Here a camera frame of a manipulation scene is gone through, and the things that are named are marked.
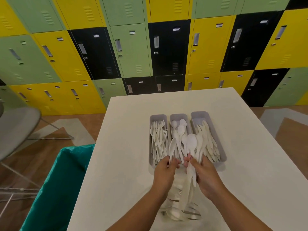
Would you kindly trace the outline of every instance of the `hand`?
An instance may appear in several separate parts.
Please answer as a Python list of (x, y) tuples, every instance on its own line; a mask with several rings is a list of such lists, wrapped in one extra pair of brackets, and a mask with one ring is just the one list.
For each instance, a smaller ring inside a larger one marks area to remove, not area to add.
[(212, 200), (214, 196), (227, 190), (213, 163), (211, 163), (206, 156), (203, 156), (201, 164), (192, 158), (190, 154), (187, 157), (184, 157), (184, 161), (184, 166), (186, 168), (188, 166), (188, 162), (195, 167), (196, 172), (198, 173), (197, 183), (206, 198)]
[(169, 156), (165, 156), (156, 166), (154, 171), (154, 181), (151, 190), (161, 196), (163, 201), (167, 198), (174, 181), (175, 169), (179, 168), (180, 161), (173, 158), (169, 164)]

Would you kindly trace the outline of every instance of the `black locker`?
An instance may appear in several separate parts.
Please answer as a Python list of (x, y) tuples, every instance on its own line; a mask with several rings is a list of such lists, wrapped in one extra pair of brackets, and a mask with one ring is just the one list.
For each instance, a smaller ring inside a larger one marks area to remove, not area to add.
[(157, 92), (155, 78), (153, 76), (123, 78), (122, 80), (127, 95), (141, 95)]
[(308, 0), (290, 0), (286, 9), (308, 8)]
[(5, 82), (3, 82), (1, 79), (0, 79), (0, 86), (5, 86)]
[(221, 72), (253, 70), (271, 38), (283, 11), (236, 16)]
[(263, 107), (289, 69), (255, 70), (242, 94), (249, 107)]
[(107, 27), (68, 30), (91, 79), (121, 77)]
[(153, 75), (185, 74), (190, 19), (148, 25)]
[(157, 92), (184, 91), (183, 75), (156, 76)]

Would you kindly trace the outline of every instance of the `table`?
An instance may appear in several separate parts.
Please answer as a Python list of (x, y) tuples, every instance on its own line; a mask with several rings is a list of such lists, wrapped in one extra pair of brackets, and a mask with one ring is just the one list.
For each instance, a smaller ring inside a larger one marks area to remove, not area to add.
[[(226, 187), (273, 230), (307, 230), (308, 181), (233, 88), (112, 97), (67, 230), (104, 231), (122, 217), (153, 181), (149, 117), (193, 111), (211, 116)], [(152, 230), (229, 230), (200, 190), (196, 200), (202, 221), (157, 216)]]

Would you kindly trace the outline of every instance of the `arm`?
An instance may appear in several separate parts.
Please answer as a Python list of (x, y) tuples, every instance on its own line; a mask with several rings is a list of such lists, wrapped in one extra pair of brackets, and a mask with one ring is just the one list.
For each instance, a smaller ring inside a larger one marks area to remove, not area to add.
[(198, 172), (202, 193), (217, 207), (231, 231), (270, 231), (271, 229), (245, 207), (223, 184), (214, 165), (203, 157), (199, 164), (191, 156), (185, 158)]
[(170, 167), (167, 167), (168, 163), (169, 156), (159, 162), (154, 171), (154, 181), (150, 191), (107, 231), (150, 230), (160, 206), (166, 200), (171, 189), (175, 169), (180, 167), (175, 158)]

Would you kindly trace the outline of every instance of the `teal plastic liner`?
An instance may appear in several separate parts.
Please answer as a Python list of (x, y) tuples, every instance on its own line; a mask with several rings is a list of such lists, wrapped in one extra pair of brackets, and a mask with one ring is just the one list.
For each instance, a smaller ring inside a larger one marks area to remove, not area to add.
[(60, 150), (20, 231), (65, 231), (95, 144)]

